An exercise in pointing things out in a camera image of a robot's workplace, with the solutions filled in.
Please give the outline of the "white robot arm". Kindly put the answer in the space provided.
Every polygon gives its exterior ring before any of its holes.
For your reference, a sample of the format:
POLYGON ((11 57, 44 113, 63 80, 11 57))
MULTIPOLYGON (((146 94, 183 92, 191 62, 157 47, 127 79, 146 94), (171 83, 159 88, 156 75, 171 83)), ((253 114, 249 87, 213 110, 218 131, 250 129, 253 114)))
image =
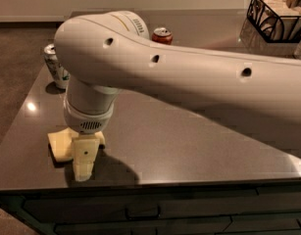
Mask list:
POLYGON ((156 121, 126 115, 125 149, 147 183, 217 178, 301 177, 301 61, 155 43, 134 13, 80 16, 55 34, 71 80, 66 121, 104 127, 117 93, 135 91, 188 110, 170 122, 167 144, 141 148, 156 121))

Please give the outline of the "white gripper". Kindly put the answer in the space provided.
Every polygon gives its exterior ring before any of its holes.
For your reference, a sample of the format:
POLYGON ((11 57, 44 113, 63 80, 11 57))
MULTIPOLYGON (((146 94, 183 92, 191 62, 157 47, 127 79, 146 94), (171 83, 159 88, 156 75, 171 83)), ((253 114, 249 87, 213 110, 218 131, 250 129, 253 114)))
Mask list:
POLYGON ((99 131, 104 130, 108 125, 113 114, 114 104, 111 104, 110 109, 106 113, 98 115, 82 113, 67 100, 64 101, 63 107, 67 126, 75 132, 84 133, 72 139, 75 181, 83 182, 88 180, 92 175, 101 144, 101 133, 99 131))

